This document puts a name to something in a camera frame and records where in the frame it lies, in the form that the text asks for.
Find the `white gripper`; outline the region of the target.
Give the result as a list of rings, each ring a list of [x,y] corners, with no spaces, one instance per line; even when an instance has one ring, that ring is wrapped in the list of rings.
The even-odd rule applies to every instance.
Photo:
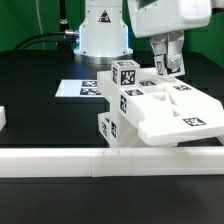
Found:
[[[166,56],[169,69],[178,69],[182,62],[184,32],[179,30],[206,26],[212,13],[211,0],[127,0],[127,3],[134,35],[152,36],[153,54]]]

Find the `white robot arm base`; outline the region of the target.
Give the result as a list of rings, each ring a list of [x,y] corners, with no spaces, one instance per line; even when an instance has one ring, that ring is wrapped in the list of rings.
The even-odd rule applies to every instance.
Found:
[[[123,0],[85,0],[85,19],[79,26],[75,59],[92,64],[110,64],[129,59],[128,27],[122,18]]]

